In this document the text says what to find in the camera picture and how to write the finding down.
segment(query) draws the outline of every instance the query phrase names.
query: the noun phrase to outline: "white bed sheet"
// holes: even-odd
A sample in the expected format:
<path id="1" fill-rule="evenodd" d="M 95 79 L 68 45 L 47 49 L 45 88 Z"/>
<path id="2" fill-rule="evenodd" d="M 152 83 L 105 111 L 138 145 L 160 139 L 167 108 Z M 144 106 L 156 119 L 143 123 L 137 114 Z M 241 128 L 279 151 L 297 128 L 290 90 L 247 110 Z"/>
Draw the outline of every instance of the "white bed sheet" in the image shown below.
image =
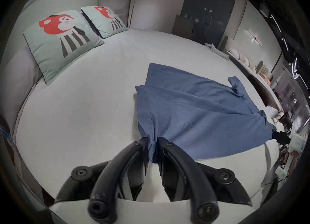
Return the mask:
<path id="1" fill-rule="evenodd" d="M 16 145 L 30 172 L 56 197 L 71 170 L 112 159 L 138 140 L 135 86 L 149 63 L 173 66 L 230 86 L 237 76 L 259 109 L 265 106 L 245 75 L 205 46 L 167 33 L 129 29 L 104 40 L 64 70 L 52 84 L 39 81 L 29 96 Z M 204 164 L 235 172 L 249 196 L 267 171 L 265 145 Z"/>

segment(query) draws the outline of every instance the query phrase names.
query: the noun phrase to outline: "cartoon print on pillow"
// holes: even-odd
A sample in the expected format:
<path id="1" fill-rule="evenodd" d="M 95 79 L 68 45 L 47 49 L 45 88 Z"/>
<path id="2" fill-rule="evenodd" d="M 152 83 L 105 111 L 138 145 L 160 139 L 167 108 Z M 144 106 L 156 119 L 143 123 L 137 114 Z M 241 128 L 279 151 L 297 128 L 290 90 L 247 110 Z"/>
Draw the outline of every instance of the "cartoon print on pillow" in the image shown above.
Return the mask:
<path id="1" fill-rule="evenodd" d="M 115 29 L 123 27 L 121 22 L 115 17 L 117 16 L 113 11 L 104 7 L 94 7 L 96 10 L 99 10 L 104 17 L 110 19 L 113 31 Z"/>
<path id="2" fill-rule="evenodd" d="M 62 53 L 66 57 L 78 47 L 90 42 L 85 32 L 75 26 L 79 19 L 69 15 L 51 15 L 39 22 L 41 28 L 47 34 L 54 34 L 60 38 Z"/>

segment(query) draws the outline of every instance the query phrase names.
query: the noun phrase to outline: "blue cloth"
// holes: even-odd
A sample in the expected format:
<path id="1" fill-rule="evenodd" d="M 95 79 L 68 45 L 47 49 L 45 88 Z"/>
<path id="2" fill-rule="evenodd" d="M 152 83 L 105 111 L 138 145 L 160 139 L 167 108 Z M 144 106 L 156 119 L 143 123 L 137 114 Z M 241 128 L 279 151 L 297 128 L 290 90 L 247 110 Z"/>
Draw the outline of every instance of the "blue cloth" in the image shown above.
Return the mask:
<path id="1" fill-rule="evenodd" d="M 232 87 L 173 67 L 149 65 L 145 85 L 136 86 L 137 120 L 149 137 L 149 159 L 157 137 L 177 144 L 193 159 L 244 152 L 272 139 L 276 128 L 258 110 L 237 77 Z"/>

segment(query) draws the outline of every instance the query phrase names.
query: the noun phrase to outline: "upholstered headboard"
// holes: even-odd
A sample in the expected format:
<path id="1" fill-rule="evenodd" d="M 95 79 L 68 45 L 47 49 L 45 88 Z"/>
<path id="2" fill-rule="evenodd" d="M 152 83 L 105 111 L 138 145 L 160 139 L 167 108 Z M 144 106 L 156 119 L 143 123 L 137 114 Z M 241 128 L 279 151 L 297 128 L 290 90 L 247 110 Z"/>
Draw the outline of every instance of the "upholstered headboard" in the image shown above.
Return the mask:
<path id="1" fill-rule="evenodd" d="M 83 6 L 97 6 L 100 0 L 29 0 L 23 7 L 3 52 L 0 64 L 2 71 L 14 55 L 26 44 L 23 32 L 34 22 L 52 14 L 75 9 L 81 11 Z"/>
<path id="2" fill-rule="evenodd" d="M 226 52 L 226 51 L 229 51 L 230 48 L 236 49 L 242 55 L 246 56 L 251 62 L 256 61 L 256 59 L 253 59 L 252 55 L 246 49 L 244 49 L 241 45 L 239 45 L 233 39 L 226 36 L 221 46 L 219 47 L 219 50 L 222 52 Z M 272 75 L 262 61 L 259 64 L 255 64 L 255 68 L 256 68 L 257 74 L 263 73 L 267 76 L 269 80 L 271 79 Z"/>

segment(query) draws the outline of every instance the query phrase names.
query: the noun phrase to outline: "dark door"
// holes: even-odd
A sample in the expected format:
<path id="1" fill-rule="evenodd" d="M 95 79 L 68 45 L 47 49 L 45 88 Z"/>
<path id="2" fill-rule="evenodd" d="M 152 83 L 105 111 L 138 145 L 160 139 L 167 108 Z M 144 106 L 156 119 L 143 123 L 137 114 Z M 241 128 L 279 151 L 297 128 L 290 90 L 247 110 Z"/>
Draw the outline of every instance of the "dark door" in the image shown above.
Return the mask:
<path id="1" fill-rule="evenodd" d="M 218 47 L 235 0 L 184 0 L 181 16 L 193 21 L 191 40 Z"/>

